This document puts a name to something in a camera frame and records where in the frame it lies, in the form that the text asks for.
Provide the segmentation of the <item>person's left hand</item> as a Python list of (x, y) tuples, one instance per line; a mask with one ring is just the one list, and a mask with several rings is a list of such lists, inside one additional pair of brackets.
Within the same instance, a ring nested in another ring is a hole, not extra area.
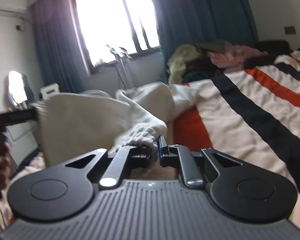
[(5, 189), (10, 182), (10, 145), (4, 142), (0, 147), (2, 152), (0, 154), (0, 198), (1, 190)]

